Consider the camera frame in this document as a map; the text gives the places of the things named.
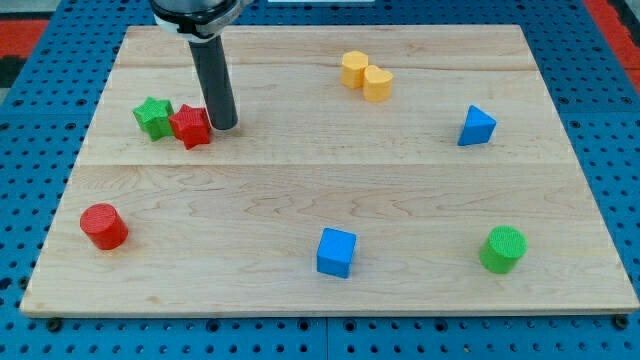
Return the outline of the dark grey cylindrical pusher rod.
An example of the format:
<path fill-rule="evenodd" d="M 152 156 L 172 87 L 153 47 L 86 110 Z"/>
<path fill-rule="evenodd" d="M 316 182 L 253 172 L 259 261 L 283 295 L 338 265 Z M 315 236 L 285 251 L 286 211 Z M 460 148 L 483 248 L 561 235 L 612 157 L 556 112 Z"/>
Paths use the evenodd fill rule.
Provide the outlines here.
<path fill-rule="evenodd" d="M 234 128 L 238 116 L 221 37 L 191 43 L 190 51 L 212 127 Z"/>

